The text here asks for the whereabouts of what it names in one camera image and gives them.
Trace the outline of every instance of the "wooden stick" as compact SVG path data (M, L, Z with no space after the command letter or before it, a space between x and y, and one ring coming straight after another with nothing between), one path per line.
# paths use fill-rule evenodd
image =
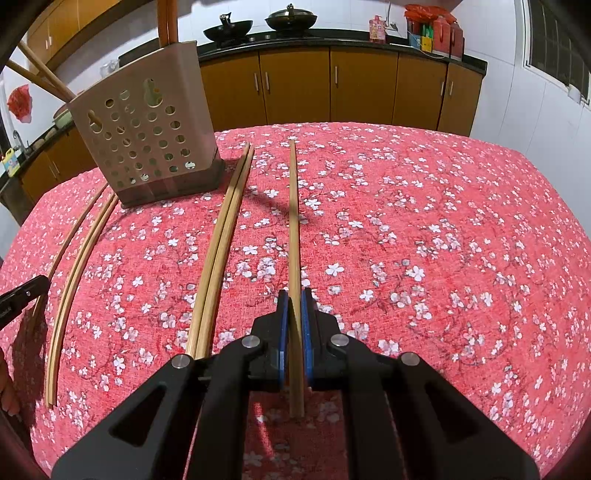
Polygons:
M304 416L304 354L301 340L300 198L296 143L290 140L289 366L290 416Z
M244 193L244 187L246 185L248 175L251 172L252 156L254 155L254 152L254 146L251 146L250 150L248 151L248 156L246 157L244 168L240 173L236 190L232 195L232 201L230 203L228 216L226 217L226 222L223 226L222 237L220 238L216 259L213 263L212 277L207 288L207 297L205 299L205 306L203 308L203 316L199 328L199 336L197 338L197 348L195 350L194 358L205 358L209 356L212 349L212 335L216 324L215 316L217 312L220 291L222 289L223 275L226 268L226 263L228 262L228 253L230 251L230 245L234 235L236 219L238 218L238 213L240 212L242 194Z
M22 40L18 43L18 48L24 53L25 57L43 74L47 77L50 83L63 95L66 102L70 102L76 95L72 92L47 66L41 61L39 57L33 52L29 46Z
M160 48L164 48L169 44L167 10L167 0L158 0L156 2L156 13L158 15L158 39L160 40Z
M178 43L178 6L177 0L166 3L166 21L168 24L168 43Z
M45 81L41 77L29 72L25 67L21 67L18 63L8 59L6 66L17 72L20 76L25 77L29 82L34 83L39 88L42 88L47 93L52 94L54 97L59 98L62 102L67 102L66 98L62 93L56 89L51 83Z
M61 349L64 343L64 334L66 332L66 324L68 316L70 315L70 309L74 301L74 295L78 289L80 279L88 259L103 231L107 221L109 220L111 213L115 210L119 199L117 195L111 193L109 199L102 206L99 214L97 215L95 222L78 252L74 266L70 271L68 280L66 282L66 288L61 296L60 305L58 308L58 314L56 316L53 333L51 335L51 343L49 355L47 358L47 368L45 375L45 402L47 408L51 408L57 403L57 377L59 373Z
M220 244L220 238L222 237L222 231L224 224L226 223L226 217L228 216L228 210L236 190L236 185L240 174L246 162L246 156L250 149L250 143L246 142L244 150L242 150L242 156L236 163L236 170L232 174L230 179L230 185L226 191L226 196L223 199L220 213L217 216L216 226L213 228L213 234L207 247L207 254L205 256L205 263L203 264L203 270L199 277L199 287L197 288L197 295L195 296L195 305L193 307L193 314L191 315L191 326L189 327L189 334L187 336L187 355L191 355L195 358L195 350L197 348L197 337L199 336L199 329L201 328L201 320L203 316L203 308L205 306L205 297L207 296L207 289L209 288L209 280L212 276L213 263L216 259L217 248Z
M93 197L90 199L90 201L86 205L86 208L84 209L82 214L75 221L74 225L72 225L70 232L68 233L68 235L66 236L65 240L63 241L63 243L61 245L60 251L57 253L57 256L53 259L53 263L51 264L49 272L47 272L47 278L49 278L50 282L53 279L53 275L56 273L57 267L59 266L61 259L63 258L64 254L66 253L66 250L70 246L70 242L74 238L74 235L76 234L76 232L80 228L80 225L82 224L82 222L84 221L86 216L89 214L90 210L92 210L92 207L94 207L96 201L99 199L99 197L105 191L105 188L107 188L108 184L109 184L108 182L105 182L99 188L99 190L93 195ZM31 315L31 317L28 319L29 323L27 325L27 336L29 338L30 338L31 334L33 333L32 329L37 324L37 319L39 318L39 315L41 314L41 310L44 308L46 301L47 301L47 295L42 295L41 297L39 297L35 301L35 306L33 307L33 313Z

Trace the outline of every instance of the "floral tablecloth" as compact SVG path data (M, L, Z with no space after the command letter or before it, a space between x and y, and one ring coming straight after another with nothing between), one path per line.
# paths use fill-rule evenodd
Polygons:
M230 170L256 147L226 266L214 352L273 311L288 281L288 140L297 141L302 284L343 332L374 351L418 352L533 456L542 473L585 421L591 397L591 245L521 154L455 135L366 124L298 124L217 135L228 161L215 192L113 212L76 294L59 405L43 402L61 290L104 192L53 279L46 325L0 333L40 465L57 458L173 355ZM47 193L0 270L0 291L45 273L102 184L94 170ZM336 393L254 395L245 479L346 478Z

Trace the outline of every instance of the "person's hand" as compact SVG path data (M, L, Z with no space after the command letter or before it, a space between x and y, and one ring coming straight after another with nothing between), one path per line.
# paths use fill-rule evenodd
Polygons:
M14 390L12 379L8 374L8 364L4 360L4 352L0 348L0 404L2 409L11 417L16 415L21 406L19 405L17 393Z

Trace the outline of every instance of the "black countertop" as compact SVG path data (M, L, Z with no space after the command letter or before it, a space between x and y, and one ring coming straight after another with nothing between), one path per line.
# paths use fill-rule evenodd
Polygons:
M206 63L209 60L215 60L231 56L238 53L249 51L269 50L272 48L286 47L362 47L377 48L379 50L389 50L402 52L409 55L429 58L433 61L443 63L455 63L470 70L474 70L482 75L486 75L487 62L470 55L464 55L463 61L452 60L447 57L425 53L412 48L408 45L406 38L387 36L386 43L374 43L369 41L369 33L359 30L337 30L324 28L311 28L305 34L299 36L286 37L276 31L254 33L245 37L242 41L234 41L222 44L206 43L197 46L199 62ZM158 39L150 40L139 47L124 53L119 57L119 65L124 67L128 63L137 60L144 55L158 50Z

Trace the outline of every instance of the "wooden pole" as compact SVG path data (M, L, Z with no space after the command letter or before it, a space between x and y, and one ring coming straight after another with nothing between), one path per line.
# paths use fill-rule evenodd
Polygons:
M304 416L304 358L301 340L300 211L296 143L290 140L289 376L290 416Z

